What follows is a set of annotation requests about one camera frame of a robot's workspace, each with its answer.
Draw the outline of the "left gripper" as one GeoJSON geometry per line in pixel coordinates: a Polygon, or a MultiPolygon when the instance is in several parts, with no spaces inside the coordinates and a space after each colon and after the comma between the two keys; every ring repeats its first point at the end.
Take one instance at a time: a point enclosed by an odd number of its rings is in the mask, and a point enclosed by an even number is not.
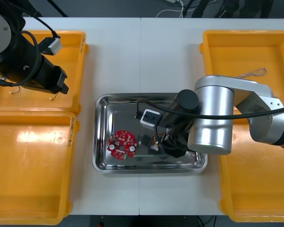
{"type": "Polygon", "coordinates": [[[67,75],[58,66],[53,65],[46,57],[42,57],[42,62],[37,73],[26,83],[21,85],[24,88],[46,92],[67,94],[68,86],[65,84],[67,75]]]}

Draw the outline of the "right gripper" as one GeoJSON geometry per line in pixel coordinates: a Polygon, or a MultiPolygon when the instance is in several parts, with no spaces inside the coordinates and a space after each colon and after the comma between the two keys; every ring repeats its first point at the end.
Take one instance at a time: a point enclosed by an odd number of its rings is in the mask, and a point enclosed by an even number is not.
{"type": "Polygon", "coordinates": [[[169,151],[170,155],[175,158],[183,157],[190,149],[187,147],[188,133],[187,126],[191,123],[190,116],[179,114],[164,113],[162,125],[166,126],[163,134],[161,146],[164,151],[169,151]]]}

